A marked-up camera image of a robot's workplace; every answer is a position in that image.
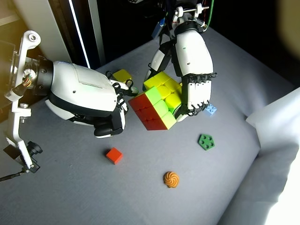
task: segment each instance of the gray tabletop surface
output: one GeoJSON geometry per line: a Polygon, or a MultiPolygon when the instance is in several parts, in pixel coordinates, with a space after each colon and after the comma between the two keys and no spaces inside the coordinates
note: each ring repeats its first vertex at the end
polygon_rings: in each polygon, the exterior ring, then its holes
{"type": "MultiPolygon", "coordinates": [[[[245,116],[293,86],[214,30],[203,38],[218,72],[212,117],[202,113],[170,130],[147,131],[130,109],[122,134],[97,139],[92,127],[60,119],[43,101],[33,105],[20,134],[43,148],[36,156],[41,168],[0,183],[0,224],[215,225],[260,148],[245,116]],[[216,146],[204,151],[200,134],[212,135],[216,146]],[[124,155],[117,165],[105,157],[112,147],[124,155]],[[179,175],[177,188],[163,184],[167,171],[179,175]]],[[[98,71],[126,69],[141,90],[157,48],[158,40],[150,41],[98,71]]],[[[171,63],[166,72],[176,78],[171,63]]],[[[6,146],[2,134],[0,147],[6,146]]],[[[0,176],[20,169],[0,151],[0,176]]]]}

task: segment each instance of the green toy with holes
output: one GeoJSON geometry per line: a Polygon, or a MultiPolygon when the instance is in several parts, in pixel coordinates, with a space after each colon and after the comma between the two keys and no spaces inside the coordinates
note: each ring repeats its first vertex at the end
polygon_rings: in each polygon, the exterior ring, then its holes
{"type": "Polygon", "coordinates": [[[214,139],[210,135],[202,134],[199,138],[199,145],[204,149],[208,150],[215,146],[214,139]]]}

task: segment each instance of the orange cube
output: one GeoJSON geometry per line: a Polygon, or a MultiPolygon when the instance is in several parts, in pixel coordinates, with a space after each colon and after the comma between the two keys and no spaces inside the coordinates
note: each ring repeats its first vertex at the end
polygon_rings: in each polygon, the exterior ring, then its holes
{"type": "Polygon", "coordinates": [[[116,148],[112,148],[106,154],[106,157],[116,165],[122,159],[123,154],[122,152],[119,152],[116,148]]]}

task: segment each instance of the orange swirl toy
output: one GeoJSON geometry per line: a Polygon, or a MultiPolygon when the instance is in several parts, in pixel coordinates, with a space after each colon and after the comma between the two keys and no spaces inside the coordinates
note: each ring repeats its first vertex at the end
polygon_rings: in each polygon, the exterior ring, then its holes
{"type": "Polygon", "coordinates": [[[164,175],[164,183],[168,188],[175,188],[179,183],[179,176],[174,172],[166,172],[164,175]]]}

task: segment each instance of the light blue block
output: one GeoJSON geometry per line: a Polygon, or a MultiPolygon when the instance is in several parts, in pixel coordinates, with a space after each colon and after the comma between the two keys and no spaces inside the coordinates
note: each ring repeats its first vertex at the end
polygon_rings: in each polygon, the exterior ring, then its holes
{"type": "Polygon", "coordinates": [[[204,112],[205,112],[206,114],[208,114],[209,116],[212,116],[212,115],[216,112],[216,110],[217,110],[216,107],[214,107],[212,104],[209,104],[209,105],[205,108],[204,112]]]}

